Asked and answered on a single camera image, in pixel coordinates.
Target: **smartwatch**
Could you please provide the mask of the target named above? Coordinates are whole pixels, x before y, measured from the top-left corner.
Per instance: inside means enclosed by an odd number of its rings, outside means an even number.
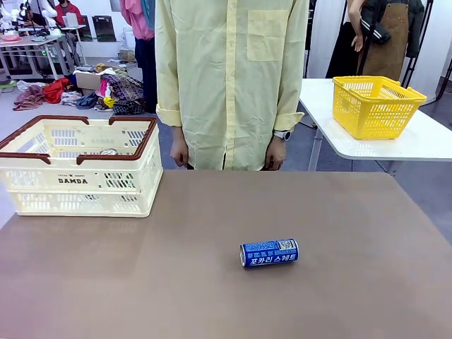
[[[273,131],[273,135],[283,139],[284,141],[289,141],[292,133],[290,133],[290,131]]]

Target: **yellow basket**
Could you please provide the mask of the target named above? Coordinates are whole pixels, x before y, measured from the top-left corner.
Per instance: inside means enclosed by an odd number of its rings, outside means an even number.
[[[356,139],[399,137],[425,95],[383,76],[333,79],[333,117]]]

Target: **blue can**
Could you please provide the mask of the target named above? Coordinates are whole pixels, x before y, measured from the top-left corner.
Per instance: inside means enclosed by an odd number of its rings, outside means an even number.
[[[298,260],[298,244],[295,239],[256,242],[240,245],[243,267],[289,263]]]

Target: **hand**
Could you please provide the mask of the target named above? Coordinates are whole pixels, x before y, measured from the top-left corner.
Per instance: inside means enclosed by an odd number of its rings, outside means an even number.
[[[362,35],[357,35],[352,42],[352,47],[355,47],[355,52],[359,53],[362,49],[362,45],[364,44],[364,38]]]
[[[266,170],[278,171],[284,163],[286,156],[285,142],[274,136],[267,147]]]
[[[182,127],[173,128],[171,158],[179,167],[186,167],[189,163],[189,147],[186,145]]]

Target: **brown apron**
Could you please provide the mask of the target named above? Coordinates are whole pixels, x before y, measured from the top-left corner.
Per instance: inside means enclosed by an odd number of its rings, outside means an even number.
[[[363,75],[386,76],[399,81],[408,43],[408,5],[389,2],[381,24],[391,34],[391,38],[385,44],[371,43]]]

